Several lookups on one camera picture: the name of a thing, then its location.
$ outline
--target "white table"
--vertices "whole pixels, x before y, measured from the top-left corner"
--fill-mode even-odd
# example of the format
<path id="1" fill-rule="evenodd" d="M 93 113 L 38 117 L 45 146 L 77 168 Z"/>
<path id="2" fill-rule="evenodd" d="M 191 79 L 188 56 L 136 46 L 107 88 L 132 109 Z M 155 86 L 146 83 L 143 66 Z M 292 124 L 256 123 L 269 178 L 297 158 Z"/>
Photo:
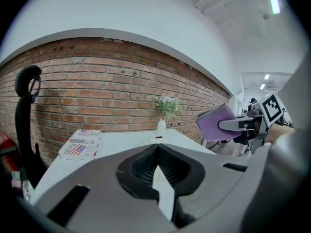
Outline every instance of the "white table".
<path id="1" fill-rule="evenodd" d="M 97 152 L 96 158 L 98 159 L 132 148 L 140 147 L 140 141 L 142 139 L 151 138 L 155 135 L 156 131 L 101 133 L 102 147 L 101 150 Z M 195 151 L 214 154 L 212 151 L 204 148 L 200 144 L 192 141 L 174 129 L 166 130 L 164 139 L 168 139 L 167 143 L 169 144 Z M 87 161 L 65 160 L 57 156 L 37 185 L 30 203 L 35 204 L 48 189 L 86 163 Z"/>

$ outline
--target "white flowers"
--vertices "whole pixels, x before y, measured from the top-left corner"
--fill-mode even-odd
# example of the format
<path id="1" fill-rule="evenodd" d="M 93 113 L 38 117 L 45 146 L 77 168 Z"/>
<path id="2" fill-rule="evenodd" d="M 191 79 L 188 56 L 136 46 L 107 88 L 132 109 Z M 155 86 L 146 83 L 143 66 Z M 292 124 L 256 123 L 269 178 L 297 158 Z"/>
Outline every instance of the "white flowers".
<path id="1" fill-rule="evenodd" d="M 156 97 L 157 106 L 162 110 L 164 118 L 176 117 L 175 111 L 178 110 L 178 98 L 171 98 L 168 96 Z"/>

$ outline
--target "black office chair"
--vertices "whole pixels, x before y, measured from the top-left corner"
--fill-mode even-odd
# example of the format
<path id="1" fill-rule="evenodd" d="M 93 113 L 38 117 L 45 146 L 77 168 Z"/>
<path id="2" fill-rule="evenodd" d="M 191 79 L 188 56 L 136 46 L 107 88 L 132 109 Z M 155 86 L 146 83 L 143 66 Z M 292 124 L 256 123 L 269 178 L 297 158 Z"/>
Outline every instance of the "black office chair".
<path id="1" fill-rule="evenodd" d="M 40 157 L 39 145 L 37 143 L 35 144 L 34 153 L 30 139 L 30 109 L 31 104 L 35 101 L 40 91 L 41 73 L 42 70 L 38 66 L 30 65 L 23 68 L 15 80 L 15 90 L 20 97 L 15 111 L 15 126 L 19 154 L 22 158 L 29 182 L 33 188 L 36 188 L 47 170 L 47 165 Z M 32 79 L 34 81 L 29 90 L 29 83 Z M 31 94 L 36 81 L 39 83 L 38 89 L 34 94 Z"/>

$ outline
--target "american flag print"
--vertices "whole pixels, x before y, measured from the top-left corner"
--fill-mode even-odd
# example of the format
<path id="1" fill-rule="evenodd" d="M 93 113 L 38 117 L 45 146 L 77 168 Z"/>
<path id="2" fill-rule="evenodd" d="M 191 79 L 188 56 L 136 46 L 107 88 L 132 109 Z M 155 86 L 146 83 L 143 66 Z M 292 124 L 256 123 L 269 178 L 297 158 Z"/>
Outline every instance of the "american flag print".
<path id="1" fill-rule="evenodd" d="M 68 154 L 75 154 L 75 155 L 79 155 L 80 153 L 83 152 L 83 150 L 86 148 L 86 146 L 78 144 L 77 146 L 75 146 Z"/>

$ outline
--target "chair armrest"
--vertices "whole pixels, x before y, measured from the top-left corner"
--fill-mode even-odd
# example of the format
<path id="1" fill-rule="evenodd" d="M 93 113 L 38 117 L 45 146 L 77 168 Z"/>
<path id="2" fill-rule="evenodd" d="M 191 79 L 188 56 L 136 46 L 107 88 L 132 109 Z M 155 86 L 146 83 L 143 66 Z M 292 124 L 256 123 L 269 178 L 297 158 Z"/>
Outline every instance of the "chair armrest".
<path id="1" fill-rule="evenodd" d="M 11 153 L 15 153 L 16 151 L 17 151 L 17 146 L 8 147 L 6 149 L 0 150 L 0 157 L 3 157 Z"/>

